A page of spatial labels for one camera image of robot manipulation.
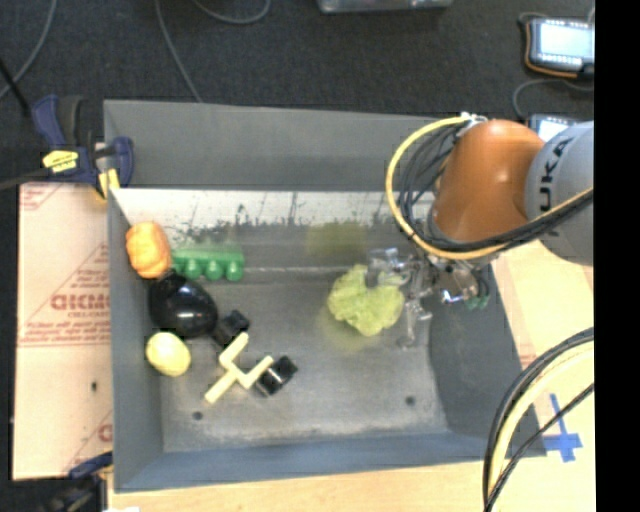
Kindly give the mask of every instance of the black floor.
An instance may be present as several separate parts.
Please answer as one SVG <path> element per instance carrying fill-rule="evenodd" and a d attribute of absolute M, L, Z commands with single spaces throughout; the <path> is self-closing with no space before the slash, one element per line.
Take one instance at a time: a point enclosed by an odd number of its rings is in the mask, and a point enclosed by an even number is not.
<path fill-rule="evenodd" d="M 207 0 L 230 15 L 263 0 Z M 105 98 L 302 107 L 446 116 L 461 111 L 518 118 L 512 94 L 542 78 L 523 65 L 517 23 L 525 12 L 586 18 L 592 0 L 454 0 L 446 9 L 322 14 L 315 0 L 273 0 L 249 26 L 220 23 L 187 1 L 159 0 L 193 90 L 172 59 L 154 0 L 3 2 L 0 58 L 15 75 L 53 17 L 18 82 L 27 101 L 79 94 L 81 120 L 102 131 Z M 593 119 L 592 92 L 555 81 L 527 87 L 523 113 Z M 36 169 L 43 141 L 0 78 L 0 181 Z M 67 482 L 10 482 L 15 360 L 16 194 L 0 191 L 0 511 L 31 511 Z"/>

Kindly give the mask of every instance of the yellow plastic piece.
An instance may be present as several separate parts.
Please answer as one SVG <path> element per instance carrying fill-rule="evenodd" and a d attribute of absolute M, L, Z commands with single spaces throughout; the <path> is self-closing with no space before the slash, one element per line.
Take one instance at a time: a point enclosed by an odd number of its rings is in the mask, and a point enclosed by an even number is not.
<path fill-rule="evenodd" d="M 115 169 L 109 169 L 106 172 L 101 172 L 98 175 L 98 181 L 100 182 L 100 193 L 104 198 L 107 197 L 107 193 L 110 188 L 120 188 L 120 178 L 118 177 L 118 171 Z"/>
<path fill-rule="evenodd" d="M 260 378 L 260 375 L 273 364 L 273 358 L 266 356 L 248 373 L 238 368 L 233 360 L 247 346 L 247 343 L 249 343 L 249 335 L 246 332 L 241 332 L 220 354 L 218 361 L 227 372 L 205 393 L 204 398 L 210 404 L 217 402 L 235 382 L 238 382 L 244 389 L 249 389 Z"/>
<path fill-rule="evenodd" d="M 147 341 L 145 355 L 156 370 L 169 377 L 182 375 L 191 365 L 189 348 L 170 332 L 159 332 L 151 336 Z"/>

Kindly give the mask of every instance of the white plastic piece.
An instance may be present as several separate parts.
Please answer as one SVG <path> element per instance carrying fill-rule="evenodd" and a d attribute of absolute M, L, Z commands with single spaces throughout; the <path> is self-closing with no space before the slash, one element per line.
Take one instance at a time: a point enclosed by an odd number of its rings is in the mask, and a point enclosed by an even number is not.
<path fill-rule="evenodd" d="M 234 359 L 247 346 L 247 343 L 249 343 L 249 335 L 246 332 L 241 332 L 220 354 L 218 361 L 227 372 L 205 393 L 204 398 L 210 404 L 217 402 L 235 382 L 238 382 L 244 389 L 249 389 L 260 378 L 260 375 L 273 364 L 273 357 L 266 356 L 248 373 L 238 368 Z"/>

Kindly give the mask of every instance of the green sponge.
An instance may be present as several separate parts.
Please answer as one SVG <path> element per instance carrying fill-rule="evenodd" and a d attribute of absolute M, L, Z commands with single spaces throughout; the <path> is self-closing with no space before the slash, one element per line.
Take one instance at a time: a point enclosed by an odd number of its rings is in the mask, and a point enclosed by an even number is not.
<path fill-rule="evenodd" d="M 364 336 L 374 336 L 398 321 L 404 295 L 388 284 L 367 288 L 366 274 L 365 265 L 355 265 L 336 279 L 327 306 L 336 320 L 346 321 Z"/>

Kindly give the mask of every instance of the black toy piece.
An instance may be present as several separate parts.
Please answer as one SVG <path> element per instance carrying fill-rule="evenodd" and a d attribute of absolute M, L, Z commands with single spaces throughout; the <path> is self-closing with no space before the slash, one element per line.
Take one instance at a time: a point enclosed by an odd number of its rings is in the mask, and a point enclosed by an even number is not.
<path fill-rule="evenodd" d="M 213 331 L 213 339 L 223 349 L 227 348 L 238 334 L 249 329 L 249 325 L 249 320 L 234 309 L 218 322 Z"/>
<path fill-rule="evenodd" d="M 282 356 L 264 372 L 256 387 L 265 395 L 274 395 L 291 380 L 293 374 L 298 371 L 298 367 L 287 356 Z"/>
<path fill-rule="evenodd" d="M 149 313 L 163 330 L 182 338 L 212 334 L 218 308 L 199 284 L 169 271 L 149 287 Z"/>

